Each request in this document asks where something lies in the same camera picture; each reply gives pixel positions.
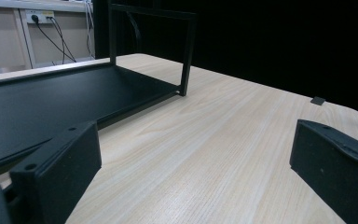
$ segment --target black stand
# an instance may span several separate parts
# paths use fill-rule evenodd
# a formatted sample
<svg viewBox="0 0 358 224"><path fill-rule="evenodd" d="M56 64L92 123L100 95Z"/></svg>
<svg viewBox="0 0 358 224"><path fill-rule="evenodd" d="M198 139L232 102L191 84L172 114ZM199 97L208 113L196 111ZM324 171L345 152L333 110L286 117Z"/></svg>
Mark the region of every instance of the black stand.
<svg viewBox="0 0 358 224"><path fill-rule="evenodd" d="M116 65L118 11L188 21L179 86ZM196 15L110 3L109 18L110 63L0 81L0 173L71 125L95 121L102 128L174 95L186 95Z"/></svg>

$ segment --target wall outlet plate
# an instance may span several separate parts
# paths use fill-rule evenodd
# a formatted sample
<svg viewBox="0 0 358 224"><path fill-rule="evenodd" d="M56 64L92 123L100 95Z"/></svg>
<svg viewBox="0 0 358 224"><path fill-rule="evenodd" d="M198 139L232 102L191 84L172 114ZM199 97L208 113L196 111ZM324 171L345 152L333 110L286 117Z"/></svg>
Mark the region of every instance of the wall outlet plate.
<svg viewBox="0 0 358 224"><path fill-rule="evenodd" d="M54 18L54 11L46 11L46 10L25 10L25 15L28 23L34 23L32 20L32 16L36 15L39 18L39 24L41 23L53 23L51 20L48 20L48 17Z"/></svg>

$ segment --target black wall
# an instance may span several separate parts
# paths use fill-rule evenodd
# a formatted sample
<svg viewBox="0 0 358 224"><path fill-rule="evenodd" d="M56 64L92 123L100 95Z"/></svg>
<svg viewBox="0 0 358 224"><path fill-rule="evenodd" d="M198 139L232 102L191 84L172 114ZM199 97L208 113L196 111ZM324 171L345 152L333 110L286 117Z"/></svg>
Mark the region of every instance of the black wall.
<svg viewBox="0 0 358 224"><path fill-rule="evenodd" d="M199 14L194 66L358 110L358 1L167 0L161 7ZM143 43L145 53L182 60L180 25L135 19L145 40L156 38Z"/></svg>

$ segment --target light wood grain tabletop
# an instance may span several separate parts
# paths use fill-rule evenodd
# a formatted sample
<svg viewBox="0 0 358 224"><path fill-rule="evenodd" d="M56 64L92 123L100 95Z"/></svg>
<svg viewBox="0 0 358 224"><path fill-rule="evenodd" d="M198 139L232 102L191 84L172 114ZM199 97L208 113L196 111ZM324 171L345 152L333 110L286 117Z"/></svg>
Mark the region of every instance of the light wood grain tabletop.
<svg viewBox="0 0 358 224"><path fill-rule="evenodd" d="M117 65L180 83L180 63L132 54ZM187 96L99 131L103 166L67 223L343 223L289 159L298 119L358 140L358 111L312 97L191 67Z"/></svg>

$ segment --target black metal frame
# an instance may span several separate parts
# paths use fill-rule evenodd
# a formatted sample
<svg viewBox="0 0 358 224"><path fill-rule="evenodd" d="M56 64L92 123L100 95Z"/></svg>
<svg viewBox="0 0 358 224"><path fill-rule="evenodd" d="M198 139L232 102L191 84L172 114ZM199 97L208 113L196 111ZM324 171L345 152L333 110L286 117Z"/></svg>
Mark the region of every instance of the black metal frame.
<svg viewBox="0 0 358 224"><path fill-rule="evenodd" d="M186 13L186 12L176 12L176 11L167 11L167 10L161 10L161 9L150 9L150 8L144 8L144 7L128 7L128 6L122 6L122 5L115 5L111 4L111 1L109 2L109 18L110 18L110 63L104 63L104 64L98 64L98 65L88 65L84 67L79 68L73 68L73 69L67 69L62 71L55 71L55 72L48 72L43 75L34 75L34 76L27 76L27 77L13 77L10 79L0 80L0 90L13 90L13 86L16 87L16 85L24 85L26 87L29 87L30 89L33 87L33 83L35 81L40 81L43 83L46 83L45 80L52 80L57 79L56 82L59 83L61 80L61 77L69 77L72 75L76 75L76 77L81 77L83 75L80 75L82 73L89 73L90 77L95 77L96 74L102 74L101 77L119 77L120 81L118 83L123 83L125 85L129 84L132 80L136 80L139 82L142 80L142 85L137 83L136 85L129 84L125 92L133 93L135 91L139 93L143 93L144 88L146 88L144 81L148 80L148 83L150 83L150 86L157 87L158 90L155 90L155 88L149 88L153 89L150 93L150 96L147 95L145 99L142 100L136 100L136 98L131 98L130 101L126 104L126 107L119 108L118 110L113 109L109 111L108 114L103 114L102 117L98 117L94 115L94 117L88 117L88 120L95 120L97 121L98 128L101 129L103 127L106 127L107 125L110 125L116 121L119 121L121 119L127 118L143 109L146 109L152 105L156 105L162 101L167 100L168 98L173 97L174 95L186 95L187 90L187 84L188 84L188 77L190 72L190 66L191 66L191 58L192 58L192 52L194 47L194 40L195 40L195 33L196 33L196 21L197 21L197 15L194 13ZM185 20L188 21L188 28L187 28L187 38L186 38L186 48L185 48L185 57L184 57L184 63L183 63L183 70L182 70L182 77L181 77L181 84L176 86L171 83L164 82L162 80L158 80L156 78L148 77L146 75L142 75L136 72L133 72L131 70L121 68L116 65L116 48L115 45L116 42L116 26L117 20L114 16L113 11L129 11L131 13L139 13L139 14L145 14L145 15L151 15L151 16L157 16L157 17L168 17L168 18L174 18L179 20ZM112 98L112 96L102 96L103 97L103 104L109 104L111 101L119 101L119 99ZM5 98L4 100L8 101L10 104L15 104L11 102L12 100L10 96ZM20 99L20 103L22 104L23 101L27 101L28 99ZM5 119L2 119L4 123L4 126L0 126L0 130L12 130L12 126L19 127L18 123L11 124L10 121L6 121ZM44 123L38 123L36 125L37 128L45 126L46 123L49 122L57 122L57 120L46 120L43 121ZM75 120L73 123L83 122L85 120ZM17 133L14 133L12 135L5 135L5 139L12 138L12 139L18 139L19 137L16 136ZM46 142L48 142L51 139L51 133L41 133L37 136L37 143L35 141L30 143L31 140L29 140L29 136L25 136L22 138L26 138L21 140L21 145L24 145L25 147L22 148L12 148L12 146L16 146L18 142L11 142L11 140L6 140L7 145L5 147L2 147L2 151L5 154L0 154L0 174L8 171L10 167L12 167L14 164L16 164L18 161L22 160L24 157L29 155L30 153L34 152L35 150L38 150L40 147L42 147Z"/></svg>
<svg viewBox="0 0 358 224"><path fill-rule="evenodd" d="M143 14L148 16L156 16L156 17L165 17L177 20L184 20L188 22L187 25L187 36L186 36L186 46L185 46L185 54L183 60L182 67L182 78L181 84L179 86L179 94L182 96L186 96L187 93L187 85L188 85L188 77L190 74L190 66L193 55L193 48L195 43L196 36L196 27L197 27L197 14L189 13L189 12L179 12L179 11L169 11L162 10L158 8L145 8L145 7L130 7L123 6L118 4L113 4L115 0L109 0L109 20L110 22L110 63L112 65L116 65L116 43L117 43L117 20L116 14L113 11L123 11L130 12L135 14Z"/></svg>

